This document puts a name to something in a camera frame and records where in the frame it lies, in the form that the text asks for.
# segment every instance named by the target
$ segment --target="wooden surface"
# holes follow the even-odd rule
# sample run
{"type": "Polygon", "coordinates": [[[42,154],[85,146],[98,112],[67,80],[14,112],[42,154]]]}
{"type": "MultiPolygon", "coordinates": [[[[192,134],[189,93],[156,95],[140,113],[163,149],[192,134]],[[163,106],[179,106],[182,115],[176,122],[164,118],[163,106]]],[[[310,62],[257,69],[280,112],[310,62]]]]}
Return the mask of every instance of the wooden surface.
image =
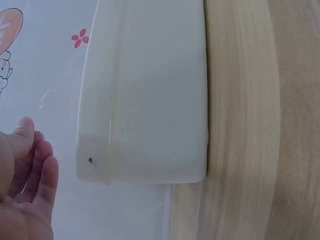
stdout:
{"type": "Polygon", "coordinates": [[[320,239],[320,0],[206,0],[210,144],[171,240],[320,239]]]}

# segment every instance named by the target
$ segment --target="cartoon character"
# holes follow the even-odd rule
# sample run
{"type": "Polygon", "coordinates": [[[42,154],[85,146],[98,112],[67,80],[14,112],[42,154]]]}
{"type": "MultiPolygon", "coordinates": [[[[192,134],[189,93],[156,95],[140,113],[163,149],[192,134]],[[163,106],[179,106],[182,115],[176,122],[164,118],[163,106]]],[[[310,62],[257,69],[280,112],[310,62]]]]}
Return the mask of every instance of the cartoon character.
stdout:
{"type": "Polygon", "coordinates": [[[17,8],[0,12],[0,94],[8,85],[13,69],[10,67],[11,53],[8,48],[15,41],[23,24],[23,14],[17,8]]]}
{"type": "Polygon", "coordinates": [[[11,76],[13,69],[10,67],[9,59],[11,53],[6,50],[0,55],[0,94],[2,90],[8,85],[8,78],[11,76]]]}

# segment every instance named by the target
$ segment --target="hand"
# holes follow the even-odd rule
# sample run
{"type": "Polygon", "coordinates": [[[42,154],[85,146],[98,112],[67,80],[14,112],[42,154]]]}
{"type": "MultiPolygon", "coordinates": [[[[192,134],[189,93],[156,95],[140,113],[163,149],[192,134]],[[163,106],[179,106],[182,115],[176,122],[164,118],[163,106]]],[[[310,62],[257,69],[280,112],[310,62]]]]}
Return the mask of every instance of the hand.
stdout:
{"type": "Polygon", "coordinates": [[[0,239],[53,240],[58,161],[30,118],[18,125],[0,132],[0,239]]]}

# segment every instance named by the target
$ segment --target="plastic tablecloth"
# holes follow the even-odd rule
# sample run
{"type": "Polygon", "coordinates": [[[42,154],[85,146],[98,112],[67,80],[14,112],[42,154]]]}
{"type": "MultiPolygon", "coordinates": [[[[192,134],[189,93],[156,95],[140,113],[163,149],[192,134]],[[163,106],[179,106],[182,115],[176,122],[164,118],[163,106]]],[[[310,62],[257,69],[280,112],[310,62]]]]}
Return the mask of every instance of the plastic tablecloth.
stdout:
{"type": "Polygon", "coordinates": [[[170,185],[105,186],[76,177],[79,97],[96,6],[97,0],[0,1],[0,130],[10,133],[30,116],[52,143],[60,166],[56,240],[166,240],[170,185]]]}

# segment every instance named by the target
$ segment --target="red flower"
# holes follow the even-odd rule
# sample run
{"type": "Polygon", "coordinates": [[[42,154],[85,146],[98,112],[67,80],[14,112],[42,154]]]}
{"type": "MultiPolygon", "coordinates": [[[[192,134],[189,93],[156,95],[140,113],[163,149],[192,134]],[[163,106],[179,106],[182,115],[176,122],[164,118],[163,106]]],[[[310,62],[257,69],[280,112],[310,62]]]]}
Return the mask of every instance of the red flower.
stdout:
{"type": "Polygon", "coordinates": [[[85,28],[83,28],[81,31],[80,31],[80,34],[79,35],[73,35],[72,37],[71,37],[71,39],[73,40],[73,41],[75,41],[75,44],[74,44],[74,48],[75,49],[77,49],[79,46],[80,46],[80,44],[81,44],[81,42],[84,42],[84,43],[88,43],[89,42],[89,37],[88,36],[85,36],[86,35],[86,29],[85,28]]]}

